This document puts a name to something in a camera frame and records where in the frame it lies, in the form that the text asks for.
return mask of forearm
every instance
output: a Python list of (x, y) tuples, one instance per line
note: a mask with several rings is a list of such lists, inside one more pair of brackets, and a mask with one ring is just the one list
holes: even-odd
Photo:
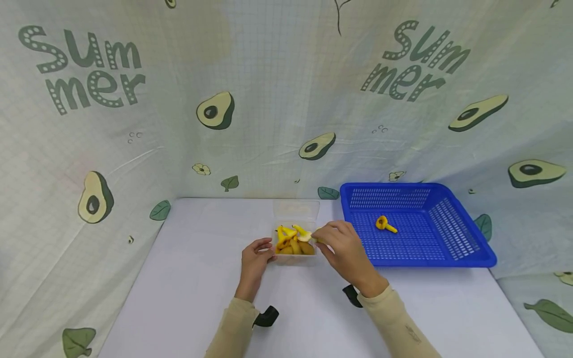
[(392, 287), (373, 298), (359, 294), (358, 300), (378, 328), (392, 358), (440, 358)]
[(219, 329), (205, 358), (242, 358), (253, 334), (253, 323), (259, 311), (252, 303), (234, 298), (225, 309)]

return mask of blue plastic basket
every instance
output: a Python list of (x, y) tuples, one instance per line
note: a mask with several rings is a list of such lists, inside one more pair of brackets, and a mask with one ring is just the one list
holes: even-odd
[[(346, 183), (344, 219), (374, 266), (492, 267), (497, 258), (452, 191), (435, 183)], [(397, 234), (378, 230), (381, 215)]]

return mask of table surface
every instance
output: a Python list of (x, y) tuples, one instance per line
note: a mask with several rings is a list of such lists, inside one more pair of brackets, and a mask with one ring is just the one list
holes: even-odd
[[(198, 357), (240, 275), (241, 250), (270, 236), (271, 199), (179, 199), (171, 208), (100, 358)], [(317, 225), (343, 219), (320, 200)], [(444, 358), (543, 358), (487, 269), (383, 268)], [(270, 265), (255, 306), (280, 315), (255, 327), (246, 357), (390, 357), (347, 283), (321, 255), (314, 267)]]

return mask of avocado illustration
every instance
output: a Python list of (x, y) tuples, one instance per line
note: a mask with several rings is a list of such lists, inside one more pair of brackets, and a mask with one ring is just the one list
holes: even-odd
[(508, 172), (511, 185), (516, 188), (528, 188), (554, 182), (565, 175), (567, 170), (557, 164), (529, 159), (510, 166)]
[(454, 132), (467, 131), (503, 108), (508, 100), (508, 95), (497, 95), (480, 102), (472, 103), (464, 108), (459, 117), (450, 123), (448, 129)]
[(221, 130), (231, 125), (235, 101), (229, 92), (217, 93), (197, 107), (197, 118), (207, 128)]
[(91, 171), (84, 179), (77, 213), (86, 223), (95, 224), (105, 219), (113, 207), (113, 196), (102, 174)]
[(320, 159), (328, 152), (328, 149), (332, 147), (335, 140), (336, 134), (334, 134), (334, 132), (325, 133), (311, 139), (300, 147), (299, 157), (306, 160)]

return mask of clear plastic container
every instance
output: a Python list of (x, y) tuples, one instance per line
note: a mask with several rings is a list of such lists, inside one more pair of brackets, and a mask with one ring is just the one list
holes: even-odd
[[(316, 230), (316, 218), (318, 217), (320, 202), (318, 200), (290, 200), (281, 199), (273, 201), (274, 223), (272, 227), (273, 246), (278, 243), (278, 234), (275, 231), (280, 225), (292, 227), (300, 225), (304, 230), (313, 232)], [(278, 265), (285, 266), (314, 266), (318, 260), (319, 248), (314, 239), (309, 244), (315, 250), (314, 255), (282, 255), (277, 254)]]

